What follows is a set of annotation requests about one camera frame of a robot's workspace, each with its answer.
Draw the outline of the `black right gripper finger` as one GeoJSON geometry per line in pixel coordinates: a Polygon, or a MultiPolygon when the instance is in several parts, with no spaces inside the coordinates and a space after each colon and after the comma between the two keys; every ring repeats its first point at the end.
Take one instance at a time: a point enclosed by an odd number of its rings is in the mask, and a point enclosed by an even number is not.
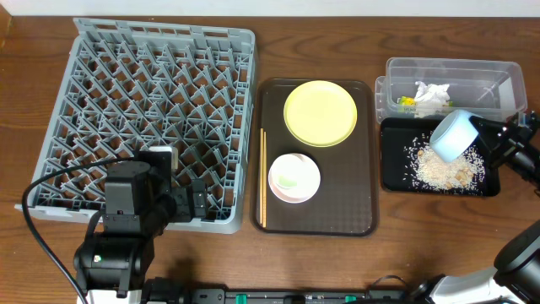
{"type": "Polygon", "coordinates": [[[478,131],[480,141],[485,146],[496,146],[500,142],[500,134],[503,133],[504,122],[497,122],[472,116],[469,122],[478,131]]]}
{"type": "Polygon", "coordinates": [[[504,158],[503,147],[501,145],[496,145],[489,150],[489,168],[494,169],[500,167],[504,162],[504,158]]]}

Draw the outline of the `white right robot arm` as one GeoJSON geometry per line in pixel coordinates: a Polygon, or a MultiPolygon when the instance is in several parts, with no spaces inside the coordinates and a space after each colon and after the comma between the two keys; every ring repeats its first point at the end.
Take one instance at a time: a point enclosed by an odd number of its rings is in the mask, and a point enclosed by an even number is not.
{"type": "MultiPolygon", "coordinates": [[[[449,162],[476,144],[489,169],[507,165],[538,187],[539,149],[530,143],[538,130],[539,118],[533,112],[517,112],[507,122],[496,122],[456,110],[440,122],[429,145],[449,162]]],[[[538,303],[539,223],[508,242],[493,267],[459,277],[440,275],[410,297],[427,303],[538,303]]]]}

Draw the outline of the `light blue bowl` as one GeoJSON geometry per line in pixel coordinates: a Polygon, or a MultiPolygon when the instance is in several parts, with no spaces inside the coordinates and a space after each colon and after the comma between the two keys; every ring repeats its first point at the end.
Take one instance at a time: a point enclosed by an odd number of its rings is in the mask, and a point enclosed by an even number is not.
{"type": "Polygon", "coordinates": [[[455,110],[431,134],[429,146],[444,162],[450,163],[463,154],[478,136],[478,130],[470,122],[471,117],[478,115],[455,110]]]}

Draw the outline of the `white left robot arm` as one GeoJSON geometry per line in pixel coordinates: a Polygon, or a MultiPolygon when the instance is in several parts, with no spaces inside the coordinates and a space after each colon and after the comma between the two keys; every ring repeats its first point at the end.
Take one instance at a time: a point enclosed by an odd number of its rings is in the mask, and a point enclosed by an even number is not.
{"type": "Polygon", "coordinates": [[[154,259],[154,239],[170,223],[207,216],[207,186],[195,179],[172,184],[178,151],[158,146],[133,160],[110,166],[105,179],[105,208],[89,221],[74,255],[76,281],[85,300],[93,290],[110,290],[119,299],[143,288],[154,259]]]}

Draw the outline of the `pink white bowl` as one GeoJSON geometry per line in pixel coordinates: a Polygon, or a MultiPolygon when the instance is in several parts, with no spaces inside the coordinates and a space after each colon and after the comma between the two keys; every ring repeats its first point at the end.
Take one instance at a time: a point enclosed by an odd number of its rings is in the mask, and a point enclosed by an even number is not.
{"type": "Polygon", "coordinates": [[[321,173],[315,161],[307,155],[280,155],[268,172],[268,186],[281,201],[301,204],[312,198],[321,185],[321,173]]]}

